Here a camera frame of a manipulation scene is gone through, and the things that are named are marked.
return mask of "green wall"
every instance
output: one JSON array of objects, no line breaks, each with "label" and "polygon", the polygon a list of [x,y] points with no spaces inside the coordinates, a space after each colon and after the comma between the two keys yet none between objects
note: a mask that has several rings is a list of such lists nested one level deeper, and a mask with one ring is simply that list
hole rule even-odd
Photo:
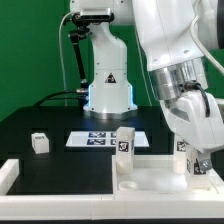
[{"label": "green wall", "polygon": [[[42,97],[63,90],[58,29],[68,7],[69,0],[0,0],[0,120],[19,107],[31,106]],[[63,29],[68,89],[79,86],[75,57],[67,38],[72,29],[72,24]],[[134,86],[134,100],[139,106],[148,105],[134,29],[113,27],[111,30],[128,46],[128,79]],[[81,43],[81,51],[86,73],[92,80],[90,40]],[[213,54],[224,64],[224,51]],[[207,70],[211,84],[209,92],[224,97],[224,78],[210,64],[207,64]]]}]

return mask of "white box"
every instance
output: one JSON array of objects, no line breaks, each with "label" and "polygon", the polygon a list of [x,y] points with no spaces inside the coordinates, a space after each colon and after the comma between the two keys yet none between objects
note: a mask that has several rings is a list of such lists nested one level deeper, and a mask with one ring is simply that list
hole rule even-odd
[{"label": "white box", "polygon": [[49,140],[44,133],[34,133],[31,139],[36,154],[49,153]]}]

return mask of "robot cable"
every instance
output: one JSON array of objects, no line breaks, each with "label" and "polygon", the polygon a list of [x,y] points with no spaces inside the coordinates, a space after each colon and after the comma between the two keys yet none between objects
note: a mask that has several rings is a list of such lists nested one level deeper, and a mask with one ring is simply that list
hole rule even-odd
[{"label": "robot cable", "polygon": [[146,93],[147,93],[147,97],[148,97],[148,101],[149,101],[149,106],[152,106],[152,101],[151,101],[150,95],[149,95],[149,89],[148,89],[146,79],[145,79],[145,75],[144,75],[143,60],[142,60],[142,54],[141,54],[140,43],[139,43],[139,38],[138,38],[136,26],[135,26],[135,39],[136,39],[136,43],[137,43],[137,47],[138,47],[138,55],[139,55],[140,64],[141,64],[141,72],[142,72],[142,77],[143,77],[143,81],[144,81],[144,84],[145,84],[145,89],[146,89]]},{"label": "robot cable", "polygon": [[66,72],[65,72],[65,64],[64,64],[64,57],[63,57],[63,47],[62,47],[62,26],[64,25],[65,20],[68,16],[74,14],[74,12],[67,13],[61,21],[60,27],[59,27],[59,51],[60,51],[60,60],[61,60],[61,69],[62,69],[62,76],[63,76],[63,85],[64,90],[67,90],[67,83],[66,83]]},{"label": "robot cable", "polygon": [[221,72],[221,74],[224,76],[224,68],[223,66],[208,52],[208,50],[204,47],[204,45],[201,43],[201,41],[198,39],[196,33],[195,33],[195,25],[197,21],[199,20],[199,14],[198,14],[198,5],[201,0],[198,0],[195,5],[195,18],[191,23],[190,32],[191,36],[194,40],[194,42],[197,44],[197,46],[200,48],[200,50],[204,53],[205,57]]}]

